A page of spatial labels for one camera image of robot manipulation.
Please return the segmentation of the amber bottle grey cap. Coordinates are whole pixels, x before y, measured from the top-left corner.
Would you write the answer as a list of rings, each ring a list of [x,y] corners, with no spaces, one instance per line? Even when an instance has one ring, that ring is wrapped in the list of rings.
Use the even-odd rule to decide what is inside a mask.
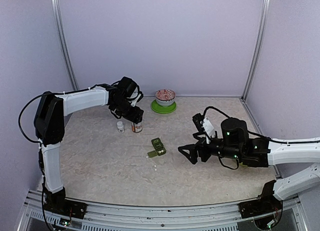
[[[131,130],[132,130],[134,133],[140,133],[140,132],[143,130],[143,124],[142,124],[142,122],[139,122],[139,123],[132,122],[132,123],[131,123]]]

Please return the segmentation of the green pill organizer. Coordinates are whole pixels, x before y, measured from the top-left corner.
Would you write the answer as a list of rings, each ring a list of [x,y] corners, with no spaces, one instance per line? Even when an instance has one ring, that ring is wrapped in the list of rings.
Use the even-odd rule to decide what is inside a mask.
[[[159,137],[152,139],[151,144],[154,150],[147,153],[148,158],[154,158],[166,154],[167,150]]]

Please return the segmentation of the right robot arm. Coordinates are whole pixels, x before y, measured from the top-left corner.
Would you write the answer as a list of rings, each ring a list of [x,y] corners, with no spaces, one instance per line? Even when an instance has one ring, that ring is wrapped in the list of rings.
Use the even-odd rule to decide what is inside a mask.
[[[192,121],[197,128],[193,137],[195,144],[178,147],[178,151],[192,164],[198,159],[203,163],[212,156],[235,160],[236,165],[250,168],[268,168],[280,164],[309,163],[310,166],[289,177],[267,182],[261,198],[256,201],[256,209],[266,213],[276,200],[283,201],[297,193],[313,188],[320,183],[320,139],[283,140],[256,134],[250,138],[247,123],[235,117],[226,116],[220,124],[222,137],[206,116],[211,107],[197,113]]]

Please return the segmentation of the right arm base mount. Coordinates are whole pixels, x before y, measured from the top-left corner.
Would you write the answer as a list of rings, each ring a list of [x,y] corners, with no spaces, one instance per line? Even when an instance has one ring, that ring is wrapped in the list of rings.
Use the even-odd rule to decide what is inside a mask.
[[[281,210],[283,201],[275,198],[273,194],[260,194],[257,199],[240,202],[238,207],[241,218],[246,219]]]

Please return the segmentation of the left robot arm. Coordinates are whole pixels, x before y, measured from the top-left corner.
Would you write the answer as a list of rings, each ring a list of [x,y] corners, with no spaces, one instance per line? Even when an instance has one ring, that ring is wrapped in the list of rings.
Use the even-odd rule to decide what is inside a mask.
[[[65,117],[86,109],[107,106],[116,119],[124,118],[134,124],[143,120],[144,111],[137,103],[144,97],[140,86],[124,76],[113,84],[95,84],[70,92],[46,91],[32,100],[39,100],[33,125],[36,139],[26,139],[38,145],[38,163],[43,177],[43,192],[57,212],[70,209],[65,198],[60,168],[60,146],[65,135]]]

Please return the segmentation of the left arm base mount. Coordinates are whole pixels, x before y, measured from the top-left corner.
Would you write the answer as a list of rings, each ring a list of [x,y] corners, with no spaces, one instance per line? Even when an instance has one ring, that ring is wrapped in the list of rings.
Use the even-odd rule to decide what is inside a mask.
[[[87,204],[65,198],[56,198],[51,200],[46,198],[44,209],[69,218],[83,219],[87,210]]]

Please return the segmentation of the small white pill bottle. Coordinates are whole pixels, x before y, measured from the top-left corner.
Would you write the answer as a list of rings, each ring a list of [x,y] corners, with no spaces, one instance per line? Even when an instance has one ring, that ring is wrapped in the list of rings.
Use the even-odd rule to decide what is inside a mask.
[[[118,122],[116,123],[116,126],[117,126],[117,129],[118,129],[119,133],[122,134],[122,133],[125,132],[124,124],[123,124],[122,121],[118,121]]]

